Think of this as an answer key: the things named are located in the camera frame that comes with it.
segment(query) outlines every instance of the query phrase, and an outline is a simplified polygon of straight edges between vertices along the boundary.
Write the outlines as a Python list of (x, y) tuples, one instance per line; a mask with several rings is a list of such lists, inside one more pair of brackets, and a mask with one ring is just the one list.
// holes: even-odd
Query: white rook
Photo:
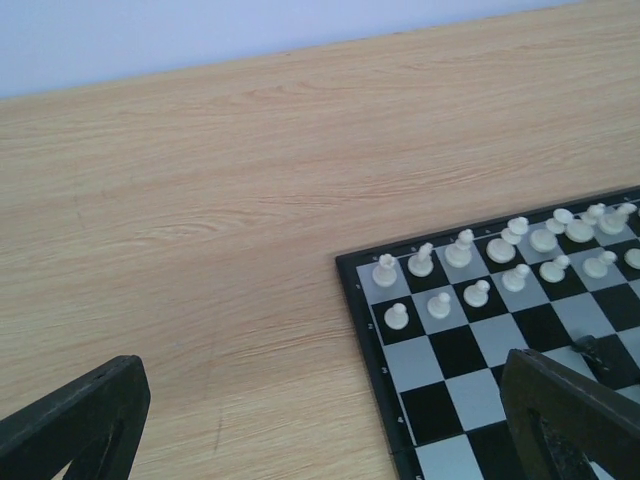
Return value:
[(385, 253), (380, 255), (378, 265), (373, 269), (373, 281), (379, 287), (390, 287), (396, 283), (398, 274), (396, 273), (396, 259), (393, 255)]

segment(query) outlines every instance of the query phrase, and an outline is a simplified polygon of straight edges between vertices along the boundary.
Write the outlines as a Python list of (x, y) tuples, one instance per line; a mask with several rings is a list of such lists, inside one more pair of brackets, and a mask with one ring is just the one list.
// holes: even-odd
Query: white square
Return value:
[(616, 333), (590, 293), (557, 300), (552, 306), (572, 340), (584, 335), (602, 338)]
[(546, 228), (544, 222), (531, 225), (529, 227), (530, 233), (526, 235), (516, 246), (518, 251), (522, 254), (522, 258), (524, 258), (525, 262), (530, 265), (553, 260), (558, 255), (562, 255), (562, 250), (560, 250), (558, 245), (548, 253), (540, 253), (531, 246), (531, 234), (536, 230), (542, 230), (544, 228)]
[(471, 331), (489, 367), (503, 365), (513, 348), (529, 348), (511, 314), (474, 322)]
[[(591, 278), (589, 275), (584, 273), (584, 268), (582, 267), (584, 261), (587, 258), (597, 258), (602, 252), (604, 252), (604, 248), (599, 247), (568, 255), (573, 269), (590, 292), (626, 283), (624, 276), (620, 273), (620, 270), (618, 270), (618, 267), (615, 264), (609, 266), (607, 274), (603, 278)], [(624, 262), (624, 259), (619, 258), (618, 261)]]
[(593, 473), (596, 474), (596, 477), (598, 477), (598, 480), (616, 480), (607, 472), (605, 472), (605, 470), (596, 462), (591, 462), (591, 468), (593, 468)]
[(479, 370), (445, 381), (465, 431), (505, 420), (500, 391), (491, 370)]
[(384, 346), (391, 378), (398, 392), (431, 385), (444, 379), (426, 336)]
[(633, 361), (640, 367), (640, 327), (630, 328), (618, 333), (620, 341), (625, 346)]
[(525, 286), (519, 292), (510, 292), (504, 287), (502, 283), (502, 277), (506, 272), (494, 273), (491, 275), (493, 283), (496, 284), (496, 289), (500, 292), (504, 304), (507, 306), (507, 310), (510, 312), (519, 312), (520, 310), (526, 310), (527, 308), (537, 307), (549, 303), (549, 297), (544, 293), (540, 282), (536, 276), (531, 272), (525, 280)]
[(436, 255), (438, 255), (442, 268), (447, 274), (447, 278), (450, 283), (456, 284), (466, 282), (467, 280), (473, 280), (474, 278), (486, 277), (489, 275), (489, 269), (487, 269), (487, 266), (485, 265), (475, 243), (471, 244), (471, 263), (464, 268), (455, 268), (449, 265), (444, 257), (444, 251), (446, 249), (447, 247), (436, 248)]
[(387, 300), (393, 300), (394, 298), (406, 297), (411, 294), (407, 280), (404, 278), (402, 267), (400, 262), (396, 262), (394, 267), (398, 274), (398, 279), (390, 287), (380, 287), (373, 281), (373, 269), (376, 268), (377, 263), (369, 263), (367, 265), (360, 265), (356, 270), (360, 277), (360, 284), (364, 290), (364, 295), (367, 297), (369, 305), (375, 305), (376, 303), (386, 302)]
[(416, 448), (424, 479), (483, 480), (466, 435)]
[(561, 347), (543, 353), (545, 357), (555, 360), (561, 365), (570, 368), (576, 373), (587, 377), (590, 380), (596, 380), (593, 372), (578, 352), (574, 352), (571, 347)]
[(638, 295), (638, 298), (640, 298), (640, 280), (629, 282), (629, 285), (631, 285), (633, 291), (636, 292), (636, 295)]
[[(445, 318), (433, 318), (427, 309), (427, 302), (442, 292), (448, 293), (451, 297), (451, 312)], [(451, 330), (452, 328), (461, 327), (469, 323), (462, 309), (462, 305), (460, 305), (458, 296), (451, 285), (434, 288), (426, 292), (415, 293), (413, 294), (413, 303), (416, 306), (418, 316), (427, 335), (444, 332), (445, 330)]]
[(640, 403), (640, 385), (631, 385), (630, 387), (621, 388), (616, 390), (620, 395), (627, 397), (629, 400), (633, 400), (636, 403)]

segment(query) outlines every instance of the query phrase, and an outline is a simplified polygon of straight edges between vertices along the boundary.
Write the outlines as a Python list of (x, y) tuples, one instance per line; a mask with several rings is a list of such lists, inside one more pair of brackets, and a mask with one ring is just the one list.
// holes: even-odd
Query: chess piece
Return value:
[(582, 264), (582, 269), (591, 278), (602, 278), (607, 274), (609, 266), (613, 265), (617, 259), (615, 253), (607, 250), (597, 257), (587, 258)]
[(531, 273), (529, 265), (521, 263), (502, 275), (502, 284), (510, 292), (519, 292), (525, 287), (527, 275)]
[(529, 230), (529, 221), (524, 217), (509, 220), (507, 228), (500, 233), (501, 238), (494, 238), (487, 245), (487, 255), (496, 263), (508, 263), (516, 256), (515, 245)]
[(600, 217), (598, 226), (607, 235), (617, 235), (622, 233), (625, 225), (629, 221), (629, 216), (638, 210), (633, 203), (623, 203), (615, 209), (613, 213), (607, 213)]
[(630, 248), (627, 253), (624, 254), (624, 261), (627, 262), (631, 268), (640, 270), (640, 248)]
[(451, 312), (451, 296), (442, 292), (427, 302), (427, 310), (433, 318), (445, 318)]
[(472, 307), (482, 307), (489, 301), (489, 289), (491, 286), (486, 280), (478, 280), (475, 284), (464, 289), (462, 297)]
[(558, 283), (564, 280), (565, 270), (569, 268), (571, 260), (566, 255), (560, 255), (551, 262), (540, 265), (540, 276), (549, 283)]
[(595, 235), (593, 227), (602, 215), (604, 215), (604, 203), (591, 205), (579, 219), (575, 218), (567, 225), (565, 231), (567, 238), (576, 243), (588, 242)]
[(380, 259), (378, 260), (378, 265), (373, 269), (373, 281), (379, 287), (390, 287), (398, 278), (398, 274), (395, 269), (396, 259), (385, 253), (384, 255), (380, 255)]
[(402, 303), (396, 303), (384, 313), (384, 323), (392, 330), (402, 330), (409, 323), (407, 307)]
[(529, 242), (534, 250), (548, 253), (558, 246), (556, 235), (564, 233), (567, 225), (573, 220), (573, 214), (564, 208), (553, 211), (553, 217), (546, 221), (545, 228), (534, 231)]
[(471, 263), (471, 244), (473, 232), (469, 229), (458, 234), (455, 243), (449, 245), (444, 251), (444, 258), (454, 268), (463, 268)]
[(429, 275), (433, 271), (432, 252), (433, 245), (431, 243), (425, 243), (421, 246), (418, 253), (409, 258), (409, 271), (416, 277), (426, 277)]

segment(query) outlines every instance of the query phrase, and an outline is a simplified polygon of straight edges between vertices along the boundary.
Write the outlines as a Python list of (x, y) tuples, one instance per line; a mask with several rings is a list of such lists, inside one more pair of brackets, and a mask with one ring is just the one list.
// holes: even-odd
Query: chessboard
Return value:
[[(553, 249), (542, 253), (531, 241), (534, 231), (549, 228), (557, 209), (571, 212), (570, 221), (581, 222), (576, 226), (582, 228), (581, 218), (594, 205), (604, 208), (603, 217), (629, 204), (629, 211), (640, 206), (640, 187), (336, 257), (400, 479), (526, 480), (500, 400), (501, 374), (511, 349), (537, 350), (640, 403), (640, 270), (625, 259), (627, 252), (637, 254), (633, 249), (640, 249), (638, 211), (623, 213), (621, 231), (615, 234), (593, 224), (599, 219), (590, 219), (587, 224), (593, 231), (588, 241), (574, 241), (567, 231), (555, 232)], [(505, 231), (515, 218), (527, 219), (527, 233), (511, 243), (513, 258), (498, 263), (487, 254), (488, 244), (508, 238)], [(473, 233), (465, 247), (471, 260), (453, 267), (445, 252), (467, 229)], [(427, 244), (429, 273), (416, 276), (410, 259)], [(585, 261), (610, 255), (604, 252), (615, 254), (613, 263), (598, 264), (606, 274), (588, 275)], [(376, 281), (382, 257), (386, 268), (395, 272), (391, 285)], [(559, 257), (568, 257), (569, 265), (562, 270), (562, 280), (548, 282), (540, 274), (541, 266)], [(530, 272), (524, 287), (515, 292), (505, 288), (503, 276), (522, 264)], [(465, 291), (479, 280), (488, 283), (488, 298), (472, 306)], [(436, 318), (442, 317), (442, 304), (436, 305), (436, 317), (430, 313), (436, 310), (429, 301), (436, 297), (446, 297), (444, 318)], [(385, 319), (394, 313), (400, 316), (392, 322)], [(575, 348), (584, 338), (597, 341), (611, 367), (608, 371)], [(611, 478), (597, 465), (594, 471), (601, 479)]]

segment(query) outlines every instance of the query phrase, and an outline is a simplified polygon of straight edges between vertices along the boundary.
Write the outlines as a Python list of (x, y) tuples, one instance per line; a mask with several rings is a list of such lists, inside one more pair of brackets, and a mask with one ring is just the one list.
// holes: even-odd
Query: black square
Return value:
[(401, 393), (417, 445), (462, 433), (462, 425), (444, 382)]
[(631, 228), (631, 230), (633, 231), (633, 233), (635, 233), (638, 237), (640, 237), (640, 216), (638, 216), (637, 213), (634, 213), (633, 215), (631, 215), (629, 217), (629, 223), (628, 223), (629, 227)]
[[(402, 303), (407, 307), (407, 313), (409, 314), (409, 323), (402, 330), (394, 330), (389, 328), (384, 321), (384, 314), (387, 310), (393, 307), (396, 303)], [(424, 335), (424, 328), (420, 322), (420, 317), (416, 310), (416, 306), (413, 303), (411, 297), (395, 298), (386, 302), (377, 303), (371, 306), (373, 314), (376, 317), (380, 334), (382, 335), (382, 341), (385, 345), (391, 345), (393, 343), (404, 342), (412, 338), (421, 337)]]
[(507, 422), (487, 425), (467, 437), (485, 480), (527, 480)]
[(531, 270), (533, 270), (538, 282), (540, 282), (544, 293), (547, 294), (547, 297), (549, 297), (549, 300), (552, 302), (587, 292), (587, 287), (584, 286), (584, 283), (582, 283), (582, 280), (580, 280), (580, 277), (571, 265), (564, 271), (563, 280), (558, 283), (549, 283), (540, 275), (540, 266), (542, 263), (544, 262), (531, 265)]
[(434, 333), (429, 336), (444, 378), (487, 368), (469, 325)]
[(548, 352), (571, 345), (571, 338), (551, 304), (512, 313), (527, 345), (539, 352)]
[(435, 252), (431, 255), (433, 270), (426, 277), (416, 277), (409, 271), (409, 258), (411, 257), (402, 257), (400, 259), (400, 266), (402, 267), (404, 278), (407, 280), (411, 293), (425, 292), (433, 288), (449, 285), (447, 274), (444, 272), (440, 259)]
[(640, 381), (640, 369), (617, 335), (598, 338), (596, 345), (600, 358), (609, 370), (605, 371), (589, 358), (583, 358), (600, 383), (617, 390)]
[[(491, 288), (489, 289), (489, 301), (482, 307), (472, 307), (464, 300), (464, 289), (470, 285), (475, 284), (479, 280), (486, 280), (489, 282)], [(458, 283), (453, 286), (453, 289), (460, 300), (462, 309), (467, 316), (469, 322), (478, 322), (480, 320), (486, 320), (487, 318), (497, 317), (508, 313), (507, 306), (504, 304), (498, 289), (491, 277), (474, 278), (473, 280), (467, 280), (466, 282)]]
[(640, 299), (629, 284), (592, 293), (616, 332), (640, 326)]
[(622, 272), (624, 278), (629, 281), (638, 280), (640, 278), (640, 270), (636, 270), (635, 268), (629, 266), (629, 264), (624, 259), (624, 254), (632, 248), (640, 248), (640, 240), (628, 240), (626, 242), (616, 243), (614, 245), (609, 245), (608, 247), (606, 247), (607, 250), (611, 250), (618, 256), (616, 266), (618, 267), (618, 270)]
[(494, 235), (494, 236), (491, 236), (491, 237), (484, 237), (484, 238), (480, 238), (480, 239), (476, 240), (476, 247), (478, 247), (478, 251), (480, 252), (480, 256), (484, 260), (484, 263), (487, 265), (487, 268), (489, 269), (490, 273), (506, 272), (507, 270), (511, 270), (511, 269), (515, 268), (516, 265), (518, 265), (520, 263), (527, 263), (527, 262), (524, 261), (524, 258), (522, 257), (522, 254), (520, 253), (520, 251), (517, 248), (516, 248), (516, 256), (510, 262), (507, 262), (507, 263), (496, 263), (493, 260), (491, 260), (489, 258), (489, 255), (487, 255), (487, 245), (494, 238), (500, 238), (500, 235)]
[(596, 241), (595, 238), (592, 238), (588, 242), (578, 243), (571, 240), (567, 237), (566, 234), (558, 235), (556, 237), (558, 239), (558, 245), (564, 252), (565, 255), (570, 255), (572, 253), (584, 252), (585, 250), (591, 250), (592, 248), (598, 248), (600, 244)]
[(503, 370), (504, 370), (504, 363), (502, 365), (498, 365), (497, 367), (493, 367), (491, 369), (491, 373), (493, 374), (493, 378), (495, 378), (496, 383), (498, 384), (498, 388), (500, 388), (500, 384), (502, 383)]

